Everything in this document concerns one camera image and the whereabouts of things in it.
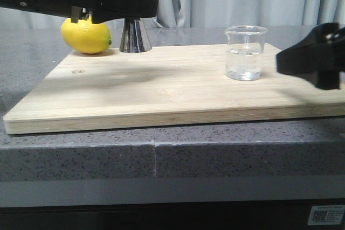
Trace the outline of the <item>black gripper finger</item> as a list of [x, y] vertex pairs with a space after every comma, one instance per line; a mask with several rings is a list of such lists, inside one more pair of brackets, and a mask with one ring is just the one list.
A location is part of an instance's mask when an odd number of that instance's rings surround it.
[[339, 23], [316, 26], [299, 43], [276, 56], [277, 72], [304, 79], [318, 89], [340, 89], [344, 72], [344, 28]]
[[98, 0], [92, 11], [92, 23], [123, 18], [151, 18], [156, 16], [157, 8], [158, 0]]

